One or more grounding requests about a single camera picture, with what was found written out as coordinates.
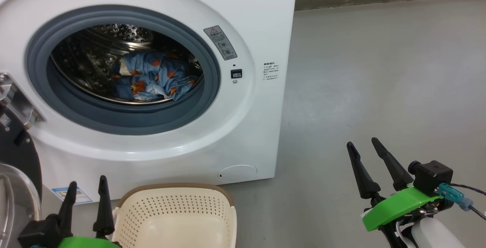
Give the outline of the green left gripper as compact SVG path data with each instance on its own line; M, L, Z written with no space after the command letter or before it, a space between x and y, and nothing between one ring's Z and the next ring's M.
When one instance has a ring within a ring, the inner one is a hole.
M108 189L107 178L104 175L99 177L99 206L97 219L93 224L93 231L96 233L95 238L73 236L64 238L58 248L121 248L118 242L112 242L108 235L115 231L113 220L111 199ZM77 182L72 181L66 191L66 196L62 202L58 213L60 227L71 227L72 211L77 196Z

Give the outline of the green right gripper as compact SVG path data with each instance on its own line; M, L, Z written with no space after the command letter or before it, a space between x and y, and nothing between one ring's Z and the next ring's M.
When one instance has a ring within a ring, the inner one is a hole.
M429 197L415 187L408 188L408 184L414 181L411 175L378 138L373 137L371 142L378 156L384 161L392 177L394 190L398 191L398 193L389 198L379 196L380 186L372 180L361 162L358 150L349 141L346 144L346 148L360 197L362 199L372 199L372 208L362 217L363 225L367 231L377 230L379 227L401 218L429 202L438 200L441 202L442 210L453 206L453 201L445 200L442 196Z

